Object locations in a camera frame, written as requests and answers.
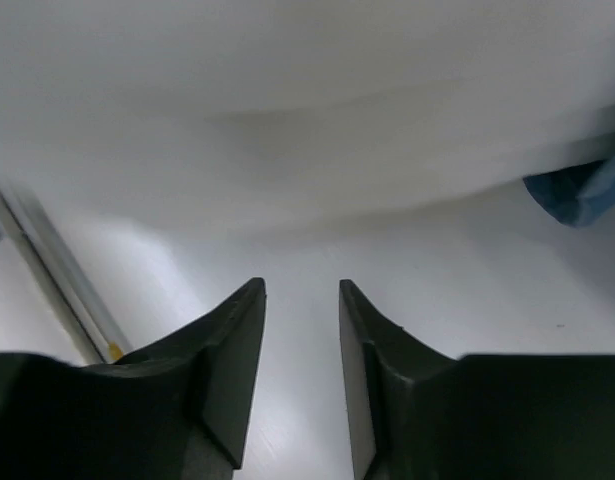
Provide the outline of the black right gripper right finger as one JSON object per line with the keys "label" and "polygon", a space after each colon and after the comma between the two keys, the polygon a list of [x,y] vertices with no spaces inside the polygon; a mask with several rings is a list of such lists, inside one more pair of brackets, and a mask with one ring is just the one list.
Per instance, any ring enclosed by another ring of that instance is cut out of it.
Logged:
{"label": "black right gripper right finger", "polygon": [[449,358],[351,280],[339,326],[358,479],[615,479],[615,355]]}

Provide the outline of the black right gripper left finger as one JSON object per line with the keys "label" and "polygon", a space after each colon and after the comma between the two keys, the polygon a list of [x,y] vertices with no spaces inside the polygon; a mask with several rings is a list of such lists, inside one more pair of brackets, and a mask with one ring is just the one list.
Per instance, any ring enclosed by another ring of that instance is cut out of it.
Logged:
{"label": "black right gripper left finger", "polygon": [[0,353],[0,479],[229,479],[243,463],[265,321],[254,278],[112,364]]}

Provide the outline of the blue pillowcase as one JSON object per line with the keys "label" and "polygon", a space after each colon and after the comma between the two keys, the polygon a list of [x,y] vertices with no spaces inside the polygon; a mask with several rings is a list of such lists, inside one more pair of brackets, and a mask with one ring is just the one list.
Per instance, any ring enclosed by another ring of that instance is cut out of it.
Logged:
{"label": "blue pillowcase", "polygon": [[587,227],[615,206],[615,155],[527,176],[523,183],[533,200],[560,224]]}

